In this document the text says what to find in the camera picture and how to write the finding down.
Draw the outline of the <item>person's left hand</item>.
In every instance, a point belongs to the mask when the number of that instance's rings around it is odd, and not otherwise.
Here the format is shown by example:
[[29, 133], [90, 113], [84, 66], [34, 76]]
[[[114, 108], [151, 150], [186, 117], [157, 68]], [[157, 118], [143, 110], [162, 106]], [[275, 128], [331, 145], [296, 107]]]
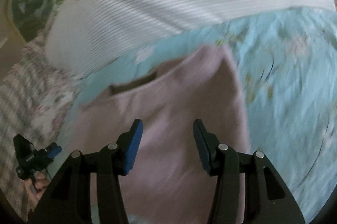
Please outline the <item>person's left hand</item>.
[[42, 172], [36, 172], [34, 178], [35, 181], [30, 178], [28, 180], [25, 180], [24, 186], [29, 200], [34, 206], [36, 206], [43, 196], [50, 181], [48, 180], [47, 176]]

